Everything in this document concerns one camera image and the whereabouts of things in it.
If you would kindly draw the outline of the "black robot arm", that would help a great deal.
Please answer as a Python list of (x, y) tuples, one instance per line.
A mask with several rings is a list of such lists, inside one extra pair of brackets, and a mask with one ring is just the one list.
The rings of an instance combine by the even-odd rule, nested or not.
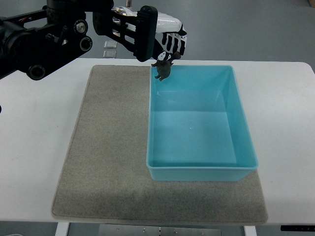
[(93, 14), (93, 27), (122, 44), (140, 61), (154, 51), (158, 11), (143, 6), (135, 16), (113, 10), (111, 0), (49, 0), (38, 11), (0, 20), (0, 75), (14, 71), (38, 81), (88, 52), (86, 13)]

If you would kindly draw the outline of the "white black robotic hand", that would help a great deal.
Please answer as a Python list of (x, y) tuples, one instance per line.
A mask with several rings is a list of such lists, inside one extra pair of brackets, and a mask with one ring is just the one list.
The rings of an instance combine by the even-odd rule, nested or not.
[(179, 19), (159, 12), (156, 33), (162, 34), (162, 41), (155, 39), (153, 59), (172, 61), (184, 55), (188, 34)]

